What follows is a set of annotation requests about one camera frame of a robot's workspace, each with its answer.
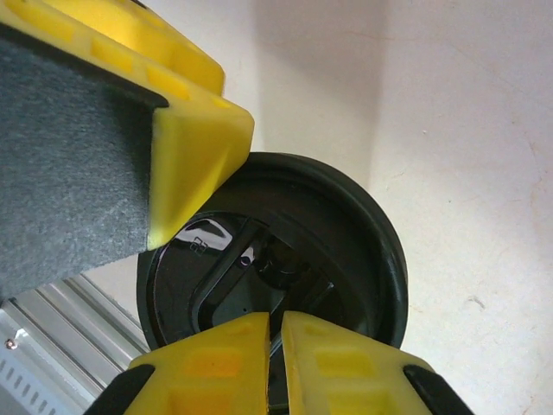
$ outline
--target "screw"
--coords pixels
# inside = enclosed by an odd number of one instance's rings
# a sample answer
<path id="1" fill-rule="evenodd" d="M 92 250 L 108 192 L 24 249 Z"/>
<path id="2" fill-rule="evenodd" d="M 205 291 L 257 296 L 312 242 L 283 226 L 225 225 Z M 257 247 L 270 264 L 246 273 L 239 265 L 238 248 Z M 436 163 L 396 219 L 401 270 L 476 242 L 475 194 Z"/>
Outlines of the screw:
<path id="1" fill-rule="evenodd" d="M 3 344 L 8 350 L 15 350 L 17 349 L 17 343 L 15 340 L 12 340 L 12 339 L 8 339 L 6 340 L 6 342 Z"/>

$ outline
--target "gray foam pad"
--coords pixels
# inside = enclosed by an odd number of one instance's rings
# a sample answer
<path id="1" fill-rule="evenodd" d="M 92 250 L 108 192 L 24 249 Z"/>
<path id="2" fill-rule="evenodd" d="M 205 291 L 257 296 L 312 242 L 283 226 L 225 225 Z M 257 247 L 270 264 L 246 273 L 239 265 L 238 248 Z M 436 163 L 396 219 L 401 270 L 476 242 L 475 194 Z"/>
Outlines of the gray foam pad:
<path id="1" fill-rule="evenodd" d="M 0 298 L 146 250 L 167 105 L 0 24 Z"/>

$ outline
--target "yellow plastic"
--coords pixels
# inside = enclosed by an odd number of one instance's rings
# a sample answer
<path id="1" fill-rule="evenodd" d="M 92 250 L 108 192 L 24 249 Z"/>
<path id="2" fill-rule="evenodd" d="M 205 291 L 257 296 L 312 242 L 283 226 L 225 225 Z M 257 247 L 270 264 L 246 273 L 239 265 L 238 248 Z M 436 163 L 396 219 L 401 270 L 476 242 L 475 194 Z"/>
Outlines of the yellow plastic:
<path id="1" fill-rule="evenodd" d="M 0 0 L 0 22 L 161 94 L 148 248 L 168 242 L 247 158 L 253 119 L 220 97 L 217 62 L 131 0 Z"/>
<path id="2" fill-rule="evenodd" d="M 294 311 L 282 337 L 290 415 L 431 415 L 403 373 L 425 361 Z"/>
<path id="3" fill-rule="evenodd" d="M 266 415 L 269 315 L 252 313 L 135 359 L 156 368 L 125 415 Z"/>

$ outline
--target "white surface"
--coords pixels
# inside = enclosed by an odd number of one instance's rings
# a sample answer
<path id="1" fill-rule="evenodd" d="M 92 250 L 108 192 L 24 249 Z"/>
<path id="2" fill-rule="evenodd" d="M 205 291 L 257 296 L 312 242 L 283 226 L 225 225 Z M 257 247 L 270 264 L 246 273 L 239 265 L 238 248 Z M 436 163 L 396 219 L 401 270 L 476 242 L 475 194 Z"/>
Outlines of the white surface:
<path id="1" fill-rule="evenodd" d="M 553 413 L 550 1 L 146 3 L 225 68 L 255 150 L 330 163 L 389 215 L 404 350 L 476 413 Z M 136 312 L 135 271 L 90 274 Z"/>

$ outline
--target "black plastic lid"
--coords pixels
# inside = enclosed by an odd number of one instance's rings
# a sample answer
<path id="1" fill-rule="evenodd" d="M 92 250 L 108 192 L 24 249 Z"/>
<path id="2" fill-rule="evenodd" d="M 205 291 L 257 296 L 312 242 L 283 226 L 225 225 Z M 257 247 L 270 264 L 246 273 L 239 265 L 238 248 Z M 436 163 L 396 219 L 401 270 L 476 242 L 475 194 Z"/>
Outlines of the black plastic lid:
<path id="1" fill-rule="evenodd" d="M 365 190 L 326 164 L 252 153 L 166 246 L 138 258 L 152 349 L 252 311 L 270 312 L 271 413 L 286 413 L 285 310 L 399 347 L 407 322 L 399 239 Z"/>

